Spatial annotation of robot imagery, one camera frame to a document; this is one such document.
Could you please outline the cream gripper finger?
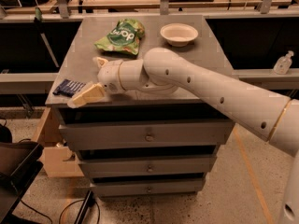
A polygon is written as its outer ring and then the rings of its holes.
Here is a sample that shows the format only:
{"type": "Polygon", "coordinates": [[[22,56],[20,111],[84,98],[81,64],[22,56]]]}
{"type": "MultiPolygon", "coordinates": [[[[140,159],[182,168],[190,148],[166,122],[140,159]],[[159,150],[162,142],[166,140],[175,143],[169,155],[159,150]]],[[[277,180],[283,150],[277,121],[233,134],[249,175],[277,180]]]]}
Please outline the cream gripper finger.
{"type": "Polygon", "coordinates": [[[78,108],[86,104],[99,102],[105,96],[105,89],[100,83],[87,83],[79,92],[67,102],[71,108],[78,108]]]}
{"type": "Polygon", "coordinates": [[[102,57],[93,57],[93,62],[99,69],[101,69],[106,63],[108,63],[108,60],[102,57]]]}

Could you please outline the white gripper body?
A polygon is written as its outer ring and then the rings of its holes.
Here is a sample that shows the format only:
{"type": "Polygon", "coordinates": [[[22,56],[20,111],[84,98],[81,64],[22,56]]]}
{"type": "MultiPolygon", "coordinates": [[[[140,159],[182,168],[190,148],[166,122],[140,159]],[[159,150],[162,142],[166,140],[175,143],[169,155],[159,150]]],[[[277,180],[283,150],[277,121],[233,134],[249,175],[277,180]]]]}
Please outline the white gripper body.
{"type": "Polygon", "coordinates": [[[125,89],[121,85],[119,70],[122,60],[108,61],[99,69],[97,78],[99,83],[109,94],[124,93],[125,89]]]}

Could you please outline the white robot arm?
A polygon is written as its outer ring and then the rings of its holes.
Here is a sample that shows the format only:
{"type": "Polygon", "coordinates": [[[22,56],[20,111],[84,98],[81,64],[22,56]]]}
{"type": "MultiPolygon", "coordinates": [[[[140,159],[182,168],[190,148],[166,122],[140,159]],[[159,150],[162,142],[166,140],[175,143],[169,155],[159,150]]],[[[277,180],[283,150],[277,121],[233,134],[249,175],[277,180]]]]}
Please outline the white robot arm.
{"type": "Polygon", "coordinates": [[[299,224],[299,101],[193,64],[164,49],[150,49],[133,61],[95,57],[96,83],[89,82],[67,105],[99,102],[129,90],[189,91],[273,147],[294,157],[278,224],[299,224]]]}

